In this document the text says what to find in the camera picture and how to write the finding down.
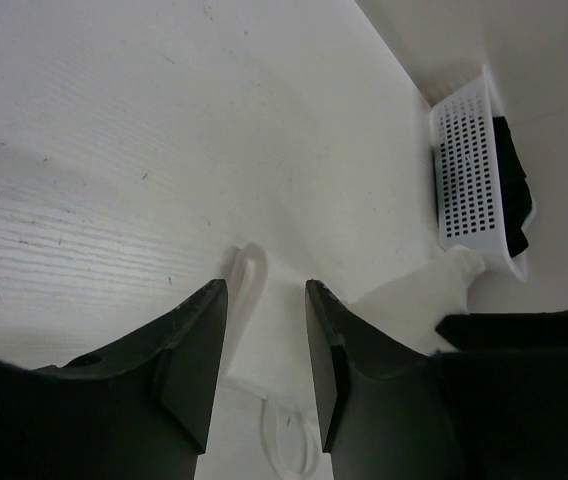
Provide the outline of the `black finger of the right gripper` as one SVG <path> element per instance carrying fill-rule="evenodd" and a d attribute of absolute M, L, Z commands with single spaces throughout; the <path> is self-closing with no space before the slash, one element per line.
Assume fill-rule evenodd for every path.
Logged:
<path fill-rule="evenodd" d="M 435 331 L 458 350 L 568 348 L 568 310 L 448 315 Z"/>

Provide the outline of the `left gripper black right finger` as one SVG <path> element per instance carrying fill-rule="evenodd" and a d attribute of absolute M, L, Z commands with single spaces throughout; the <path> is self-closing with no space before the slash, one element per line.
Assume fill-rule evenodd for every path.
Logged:
<path fill-rule="evenodd" d="M 322 450 L 338 479 L 568 479 L 568 348 L 424 355 L 306 284 Z"/>

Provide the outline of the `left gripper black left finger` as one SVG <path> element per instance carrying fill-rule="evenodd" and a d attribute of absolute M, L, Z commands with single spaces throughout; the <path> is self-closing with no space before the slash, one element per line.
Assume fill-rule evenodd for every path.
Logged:
<path fill-rule="evenodd" d="M 0 479 L 191 479 L 207 447 L 228 293 L 175 309 L 62 367 L 0 360 Z"/>

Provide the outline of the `white tank top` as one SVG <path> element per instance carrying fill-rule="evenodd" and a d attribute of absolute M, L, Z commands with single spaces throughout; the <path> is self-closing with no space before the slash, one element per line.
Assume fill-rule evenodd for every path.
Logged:
<path fill-rule="evenodd" d="M 479 253 L 455 246 L 349 308 L 416 352 L 450 351 L 435 327 L 447 315 L 467 313 L 468 289 L 485 270 Z M 320 464 L 304 283 L 301 273 L 255 243 L 237 252 L 227 279 L 220 379 L 261 399 L 260 441 L 280 479 L 315 479 Z"/>

